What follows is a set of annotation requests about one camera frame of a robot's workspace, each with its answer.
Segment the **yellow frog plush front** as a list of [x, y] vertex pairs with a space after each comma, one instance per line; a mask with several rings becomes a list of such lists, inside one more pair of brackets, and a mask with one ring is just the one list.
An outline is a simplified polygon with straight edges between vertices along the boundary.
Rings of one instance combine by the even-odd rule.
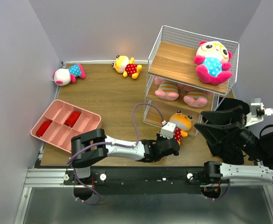
[[180, 145], [182, 138], [188, 137], [188, 132], [192, 128], [192, 116], [187, 116], [181, 111], [177, 111], [170, 117], [169, 121], [176, 124], [174, 139]]

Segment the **pink frog plush striped shirt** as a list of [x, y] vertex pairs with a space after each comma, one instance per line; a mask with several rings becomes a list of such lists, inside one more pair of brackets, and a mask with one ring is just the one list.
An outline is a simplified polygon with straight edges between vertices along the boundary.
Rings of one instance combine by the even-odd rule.
[[185, 85], [182, 89], [187, 92], [187, 94], [183, 97], [183, 101], [188, 106], [194, 108], [202, 108], [206, 106], [208, 103], [208, 97], [213, 95], [213, 92], [187, 85]]

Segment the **pink plush face down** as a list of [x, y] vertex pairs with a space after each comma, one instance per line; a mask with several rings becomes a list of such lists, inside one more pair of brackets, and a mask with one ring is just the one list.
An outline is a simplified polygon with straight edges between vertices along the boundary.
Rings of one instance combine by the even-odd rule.
[[176, 82], [160, 77], [155, 77], [154, 82], [158, 85], [158, 89], [154, 92], [158, 98], [174, 101], [179, 97], [179, 90]]

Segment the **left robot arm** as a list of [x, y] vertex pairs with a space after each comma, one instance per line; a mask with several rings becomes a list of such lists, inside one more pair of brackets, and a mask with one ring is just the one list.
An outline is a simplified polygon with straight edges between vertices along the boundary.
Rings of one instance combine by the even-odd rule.
[[90, 180], [90, 172], [85, 168], [106, 157], [119, 157], [154, 163], [163, 157], [179, 155], [180, 145], [174, 138], [164, 138], [157, 134], [156, 140], [123, 141], [105, 135], [104, 129], [98, 128], [71, 138], [71, 157], [68, 165], [77, 171], [75, 180], [86, 184]]

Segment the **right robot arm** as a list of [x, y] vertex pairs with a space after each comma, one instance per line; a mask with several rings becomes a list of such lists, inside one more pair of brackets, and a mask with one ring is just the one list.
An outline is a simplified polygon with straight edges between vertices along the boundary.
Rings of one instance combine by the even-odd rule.
[[228, 179], [273, 183], [273, 131], [256, 136], [248, 129], [261, 122], [264, 115], [272, 114], [273, 110], [260, 106], [255, 107], [254, 113], [244, 114], [241, 105], [223, 111], [202, 111], [207, 122], [196, 123], [195, 128], [206, 139], [210, 151], [223, 161], [205, 162], [202, 174], [195, 179], [206, 183]]

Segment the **white panda plush with glasses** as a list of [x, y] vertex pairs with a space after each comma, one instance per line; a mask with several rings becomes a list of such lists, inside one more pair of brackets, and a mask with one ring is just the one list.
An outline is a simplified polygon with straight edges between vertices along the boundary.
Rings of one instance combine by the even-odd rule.
[[219, 85], [233, 76], [230, 71], [232, 53], [219, 41], [199, 43], [194, 63], [196, 74], [205, 84]]

